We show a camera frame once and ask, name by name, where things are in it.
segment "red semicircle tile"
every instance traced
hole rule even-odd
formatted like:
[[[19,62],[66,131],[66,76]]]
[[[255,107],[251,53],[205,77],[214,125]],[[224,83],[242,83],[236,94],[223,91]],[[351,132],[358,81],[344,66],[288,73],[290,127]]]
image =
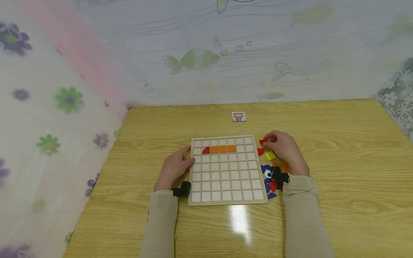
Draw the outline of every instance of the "red semicircle tile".
[[[209,154],[210,150],[209,150],[209,146],[205,147],[205,149],[202,151],[202,154]]]

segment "floral curtain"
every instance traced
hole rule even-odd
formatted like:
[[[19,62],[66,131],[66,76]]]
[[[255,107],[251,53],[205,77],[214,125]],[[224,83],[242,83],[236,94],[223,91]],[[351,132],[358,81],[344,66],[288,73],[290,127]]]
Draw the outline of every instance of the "floral curtain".
[[[64,55],[0,3],[0,258],[63,255],[122,124]]]
[[[413,142],[413,57],[382,85],[373,96],[387,110],[403,133]]]

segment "fish print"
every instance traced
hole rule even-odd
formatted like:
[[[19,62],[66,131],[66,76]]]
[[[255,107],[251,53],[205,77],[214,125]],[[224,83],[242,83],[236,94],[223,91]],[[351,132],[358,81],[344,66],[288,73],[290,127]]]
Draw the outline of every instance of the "fish print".
[[[330,69],[333,66],[333,60],[331,58],[308,58],[301,61],[293,67],[290,67],[285,63],[275,64],[275,69],[279,73],[272,79],[272,81],[281,79],[287,74],[298,76],[309,76],[321,73]]]
[[[263,99],[279,99],[283,97],[284,94],[279,93],[279,92],[273,92],[273,93],[268,93],[266,95],[259,95],[258,97],[258,102],[260,102]]]
[[[387,38],[383,43],[393,41],[403,35],[413,36],[413,18],[409,13],[399,14],[387,32]]]
[[[165,66],[172,68],[172,74],[177,74],[182,67],[189,69],[208,68],[219,61],[219,56],[209,50],[192,49],[186,53],[180,62],[171,56],[163,56]]]
[[[235,2],[252,2],[254,0],[234,0]],[[216,9],[219,14],[221,14],[227,7],[228,0],[218,0],[216,2]]]
[[[314,24],[320,21],[327,20],[333,14],[333,3],[323,2],[307,8],[301,12],[294,14],[291,27],[302,22],[305,24]]]
[[[216,89],[216,86],[212,83],[207,83],[204,86],[201,86],[199,89],[200,90],[214,90]]]
[[[143,93],[150,93],[154,91],[152,83],[148,82],[147,80],[138,80],[138,84],[142,89]]]

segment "right hand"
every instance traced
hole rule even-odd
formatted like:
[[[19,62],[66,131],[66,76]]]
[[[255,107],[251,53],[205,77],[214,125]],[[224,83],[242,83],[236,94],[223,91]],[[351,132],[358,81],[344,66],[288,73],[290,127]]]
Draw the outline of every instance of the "right hand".
[[[264,142],[263,146],[273,150],[278,157],[288,163],[291,175],[310,176],[310,168],[292,136],[274,130],[264,135],[264,139],[267,139],[267,142]]]

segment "sleeve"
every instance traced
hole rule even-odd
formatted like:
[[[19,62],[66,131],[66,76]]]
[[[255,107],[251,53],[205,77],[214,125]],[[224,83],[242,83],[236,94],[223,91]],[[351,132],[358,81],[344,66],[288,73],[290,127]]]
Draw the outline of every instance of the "sleeve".
[[[318,209],[316,182],[307,176],[290,175],[283,187],[287,228],[286,258],[334,258]]]
[[[173,196],[172,191],[159,190],[151,194],[139,258],[174,257],[177,213],[178,198]]]

